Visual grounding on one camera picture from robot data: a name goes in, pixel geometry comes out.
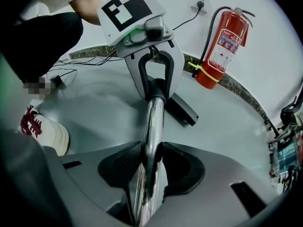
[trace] metal pole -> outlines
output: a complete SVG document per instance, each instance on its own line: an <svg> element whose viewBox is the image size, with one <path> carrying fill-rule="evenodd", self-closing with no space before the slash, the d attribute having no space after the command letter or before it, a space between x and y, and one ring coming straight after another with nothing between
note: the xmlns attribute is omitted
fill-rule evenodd
<svg viewBox="0 0 303 227"><path fill-rule="evenodd" d="M145 162L139 166L137 181L134 205L136 226L144 226L156 210L162 161L157 164L156 169L153 166L158 145L162 142L163 119L164 101L159 97L152 98L148 103L143 139ZM149 179L153 178L153 174L155 174L155 181L152 183L153 186L149 186L148 184L151 184Z"/></svg>

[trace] fire extinguisher label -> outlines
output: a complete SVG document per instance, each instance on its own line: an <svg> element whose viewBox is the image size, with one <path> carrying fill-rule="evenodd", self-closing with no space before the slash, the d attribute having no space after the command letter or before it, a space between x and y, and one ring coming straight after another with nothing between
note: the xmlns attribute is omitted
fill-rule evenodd
<svg viewBox="0 0 303 227"><path fill-rule="evenodd" d="M228 29L222 29L208 60L208 65L224 73L236 54L241 38Z"/></svg>

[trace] sneaker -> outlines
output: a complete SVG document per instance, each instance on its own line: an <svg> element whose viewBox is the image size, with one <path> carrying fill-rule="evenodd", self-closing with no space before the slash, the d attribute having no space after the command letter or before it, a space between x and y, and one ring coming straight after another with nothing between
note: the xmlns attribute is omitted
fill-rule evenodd
<svg viewBox="0 0 303 227"><path fill-rule="evenodd" d="M54 148L59 156L67 152L70 139L67 129L43 117L32 105L27 107L20 126L23 134L31 135L41 146Z"/></svg>

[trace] red fire extinguisher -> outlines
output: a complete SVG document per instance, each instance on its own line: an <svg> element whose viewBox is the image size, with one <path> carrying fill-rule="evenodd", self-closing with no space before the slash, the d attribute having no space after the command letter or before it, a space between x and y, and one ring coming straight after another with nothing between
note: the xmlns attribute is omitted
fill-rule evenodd
<svg viewBox="0 0 303 227"><path fill-rule="evenodd" d="M222 9L230 8L221 7L214 13L200 62L202 62L208 47L215 16ZM247 20L249 21L249 19L243 15L243 12L253 15L252 13L241 10L240 8L222 13L217 32L209 49L206 60L202 63L202 67L196 76L196 80L202 86L208 89L213 89L223 77L228 64L236 55L239 46L241 44L244 45L243 43L245 43L249 27Z"/></svg>

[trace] person's arm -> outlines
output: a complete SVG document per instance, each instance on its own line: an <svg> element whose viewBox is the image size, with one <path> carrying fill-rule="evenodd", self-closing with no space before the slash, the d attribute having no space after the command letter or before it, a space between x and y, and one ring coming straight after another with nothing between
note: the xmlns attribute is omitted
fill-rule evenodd
<svg viewBox="0 0 303 227"><path fill-rule="evenodd" d="M73 0L70 1L72 9L80 15L85 21L101 25L97 13L97 9L103 5L101 0Z"/></svg>

